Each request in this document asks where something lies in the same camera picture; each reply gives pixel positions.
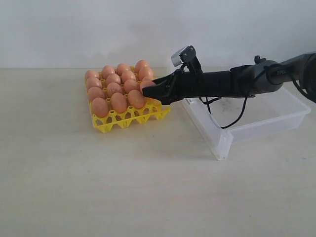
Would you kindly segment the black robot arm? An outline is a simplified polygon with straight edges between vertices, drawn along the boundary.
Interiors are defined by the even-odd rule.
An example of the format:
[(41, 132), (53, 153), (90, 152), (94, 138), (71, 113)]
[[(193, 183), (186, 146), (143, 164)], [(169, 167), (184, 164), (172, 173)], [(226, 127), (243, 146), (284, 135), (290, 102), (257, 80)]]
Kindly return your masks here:
[(142, 89), (144, 96), (164, 105), (184, 98), (205, 99), (210, 104), (221, 98), (249, 98), (279, 90), (293, 82), (306, 98), (316, 100), (316, 54), (305, 53), (281, 63), (255, 56), (253, 65), (228, 71), (203, 72), (195, 52), (182, 52), (173, 73), (154, 80)]

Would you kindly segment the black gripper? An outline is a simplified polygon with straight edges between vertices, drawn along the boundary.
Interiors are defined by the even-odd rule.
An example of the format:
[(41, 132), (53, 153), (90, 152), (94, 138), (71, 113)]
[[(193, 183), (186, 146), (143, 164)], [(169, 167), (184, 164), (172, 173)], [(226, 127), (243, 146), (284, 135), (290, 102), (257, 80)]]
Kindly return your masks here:
[(183, 69), (177, 69), (169, 75), (154, 79), (155, 85), (142, 89), (143, 95), (170, 105), (184, 98), (205, 96), (201, 78)]

